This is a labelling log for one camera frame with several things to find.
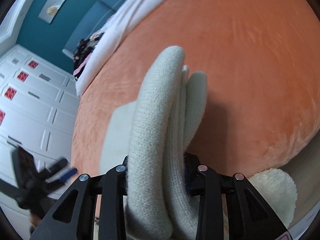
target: fluffy white fabric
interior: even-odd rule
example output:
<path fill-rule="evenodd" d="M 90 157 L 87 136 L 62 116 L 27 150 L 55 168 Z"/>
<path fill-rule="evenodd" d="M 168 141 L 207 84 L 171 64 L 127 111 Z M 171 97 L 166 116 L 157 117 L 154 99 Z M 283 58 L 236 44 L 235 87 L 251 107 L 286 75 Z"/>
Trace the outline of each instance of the fluffy white fabric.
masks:
<path fill-rule="evenodd" d="M 132 239 L 196 238 L 199 199 L 186 194 L 183 153 L 205 109 L 206 76 L 199 72 L 188 79 L 183 60 L 181 48 L 164 50 L 148 71 L 137 101 L 115 111 L 108 128 L 103 149 L 121 155 L 117 164 L 129 155 L 125 215 Z M 107 164 L 105 154 L 101 154 L 102 172 L 116 165 Z M 249 180 L 288 227 L 297 198 L 290 176 L 270 169 Z"/>
<path fill-rule="evenodd" d="M 288 173 L 269 169 L 254 174 L 249 181 L 288 228 L 293 220 L 297 189 Z"/>
<path fill-rule="evenodd" d="M 123 39 L 154 8 L 165 0 L 126 0 L 106 24 L 101 37 L 84 71 L 76 82 L 77 95 L 82 96 L 93 79 L 115 52 Z"/>

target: orange plush cushion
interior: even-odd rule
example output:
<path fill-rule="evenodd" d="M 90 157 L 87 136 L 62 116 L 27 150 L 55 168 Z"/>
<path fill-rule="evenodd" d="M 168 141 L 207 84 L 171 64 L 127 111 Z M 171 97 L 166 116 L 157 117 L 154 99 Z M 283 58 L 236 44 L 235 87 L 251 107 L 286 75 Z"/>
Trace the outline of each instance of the orange plush cushion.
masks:
<path fill-rule="evenodd" d="M 167 0 L 83 95 L 77 167 L 98 173 L 112 112 L 136 99 L 147 70 L 171 45 L 185 49 L 191 72 L 207 73 L 207 107 L 188 150 L 217 172 L 251 176 L 282 166 L 319 129 L 320 22 L 305 0 Z"/>

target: teal wall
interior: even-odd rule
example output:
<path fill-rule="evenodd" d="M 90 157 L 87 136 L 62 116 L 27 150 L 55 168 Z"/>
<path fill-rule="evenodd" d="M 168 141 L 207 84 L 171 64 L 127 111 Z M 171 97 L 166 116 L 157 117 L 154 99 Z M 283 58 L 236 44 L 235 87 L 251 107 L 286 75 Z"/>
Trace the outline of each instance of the teal wall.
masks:
<path fill-rule="evenodd" d="M 73 62 L 62 50 L 82 17 L 97 0 L 66 0 L 51 24 L 38 19 L 46 1 L 34 0 L 22 24 L 17 43 L 72 73 Z"/>

